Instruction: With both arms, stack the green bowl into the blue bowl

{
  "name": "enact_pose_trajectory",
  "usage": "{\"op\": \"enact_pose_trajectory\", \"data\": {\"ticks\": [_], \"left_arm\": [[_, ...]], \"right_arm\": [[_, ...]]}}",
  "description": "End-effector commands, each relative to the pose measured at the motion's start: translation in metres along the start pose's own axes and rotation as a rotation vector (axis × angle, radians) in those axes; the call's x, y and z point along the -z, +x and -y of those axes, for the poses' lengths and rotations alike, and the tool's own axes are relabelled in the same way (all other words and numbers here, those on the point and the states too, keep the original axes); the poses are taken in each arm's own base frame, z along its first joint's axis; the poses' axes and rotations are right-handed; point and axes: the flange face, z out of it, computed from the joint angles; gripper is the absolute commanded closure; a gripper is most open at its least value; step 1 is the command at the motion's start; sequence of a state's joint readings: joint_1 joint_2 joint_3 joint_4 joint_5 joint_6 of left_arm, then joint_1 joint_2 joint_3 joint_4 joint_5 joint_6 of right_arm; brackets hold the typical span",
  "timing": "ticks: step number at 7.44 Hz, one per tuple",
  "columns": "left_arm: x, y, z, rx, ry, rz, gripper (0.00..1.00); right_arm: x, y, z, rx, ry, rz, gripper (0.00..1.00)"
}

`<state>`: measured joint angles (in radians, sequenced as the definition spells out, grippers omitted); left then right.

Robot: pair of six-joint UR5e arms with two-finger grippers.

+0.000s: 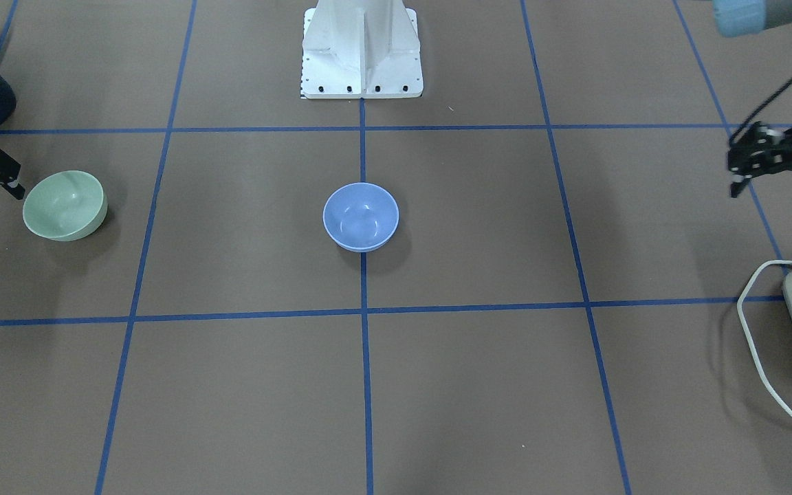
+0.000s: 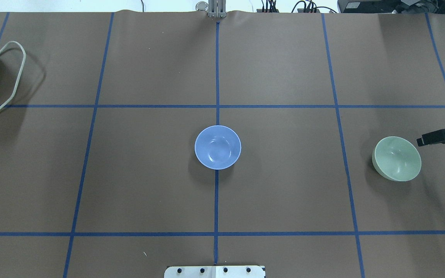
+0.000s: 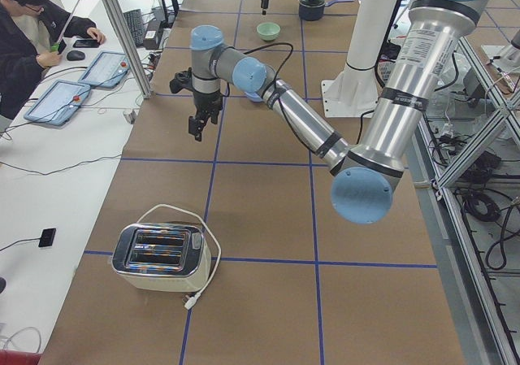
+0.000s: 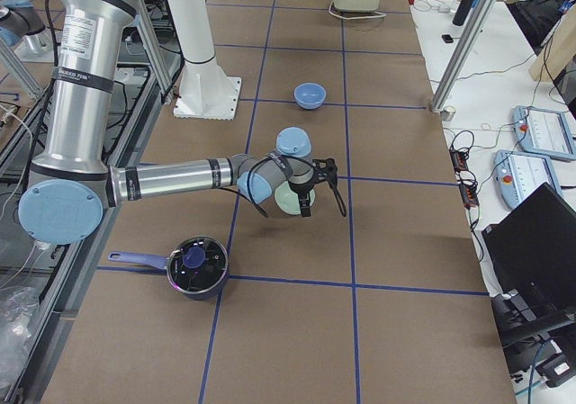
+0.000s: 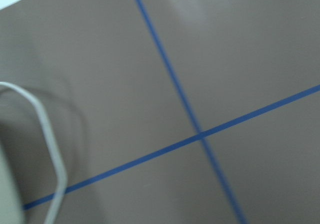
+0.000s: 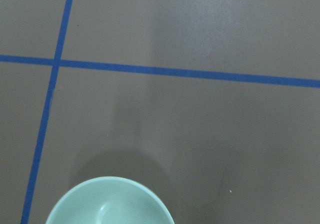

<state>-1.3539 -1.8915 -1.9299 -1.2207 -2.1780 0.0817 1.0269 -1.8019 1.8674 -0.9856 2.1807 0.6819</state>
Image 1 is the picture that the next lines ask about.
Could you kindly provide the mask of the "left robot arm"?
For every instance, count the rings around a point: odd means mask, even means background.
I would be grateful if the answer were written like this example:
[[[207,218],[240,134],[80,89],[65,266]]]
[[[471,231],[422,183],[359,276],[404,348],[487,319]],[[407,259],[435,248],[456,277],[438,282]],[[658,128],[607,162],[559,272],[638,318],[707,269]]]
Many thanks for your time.
[[[713,13],[718,32],[734,38],[792,24],[792,1],[714,1]],[[792,126],[776,131],[769,123],[757,120],[791,85],[792,77],[755,107],[729,136],[730,197],[741,195],[754,178],[792,172]]]

